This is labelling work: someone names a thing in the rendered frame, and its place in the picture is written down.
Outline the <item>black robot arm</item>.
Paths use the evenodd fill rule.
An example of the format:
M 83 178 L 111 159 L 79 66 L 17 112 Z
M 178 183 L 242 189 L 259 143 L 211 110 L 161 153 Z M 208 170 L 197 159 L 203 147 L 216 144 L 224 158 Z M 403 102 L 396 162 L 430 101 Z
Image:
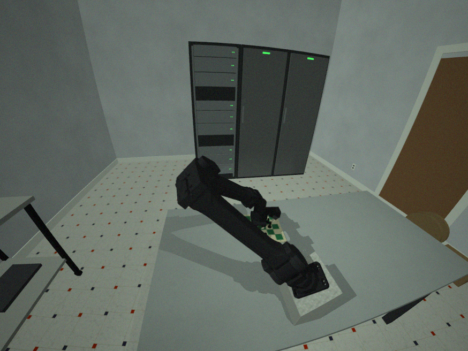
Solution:
M 328 289 L 329 283 L 319 262 L 308 265 L 297 247 L 270 238 L 222 196 L 241 201 L 246 208 L 254 207 L 255 212 L 265 212 L 260 215 L 260 222 L 267 222 L 268 216 L 274 220 L 280 218 L 279 207 L 266 207 L 267 201 L 257 189 L 228 180 L 218 175 L 220 171 L 217 164 L 205 156 L 191 161 L 176 178 L 178 204 L 204 214 L 263 258 L 263 270 L 278 285 L 287 283 L 292 287 L 295 298 Z

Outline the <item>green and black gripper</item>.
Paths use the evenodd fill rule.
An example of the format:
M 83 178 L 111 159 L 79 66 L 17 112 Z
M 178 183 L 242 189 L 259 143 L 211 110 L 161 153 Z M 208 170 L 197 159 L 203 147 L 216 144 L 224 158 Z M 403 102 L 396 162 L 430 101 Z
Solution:
M 253 214 L 254 212 L 254 214 Z M 260 215 L 263 214 L 265 212 L 262 212 L 262 213 L 258 213 L 258 212 L 255 212 L 254 210 L 251 211 L 251 222 L 256 225 L 257 227 L 259 227 L 259 229 L 261 229 L 262 227 L 266 227 L 267 223 L 266 222 L 260 222 Z

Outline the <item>green and cream chessboard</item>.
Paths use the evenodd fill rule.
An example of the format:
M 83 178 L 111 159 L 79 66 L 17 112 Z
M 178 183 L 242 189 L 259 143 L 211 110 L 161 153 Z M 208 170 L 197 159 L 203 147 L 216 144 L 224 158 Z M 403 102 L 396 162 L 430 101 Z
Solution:
M 251 221 L 250 215 L 244 215 L 244 216 Z M 269 222 L 273 220 L 269 216 L 267 217 L 267 219 L 268 218 L 269 218 Z M 276 240 L 277 242 L 287 242 L 278 219 L 274 221 L 275 221 L 274 223 L 271 223 L 271 228 L 268 228 L 269 224 L 267 224 L 266 227 L 264 227 L 264 229 L 260 229 L 260 230 L 262 230 L 264 233 L 267 233 L 267 235 L 270 238 L 272 238 L 273 240 Z

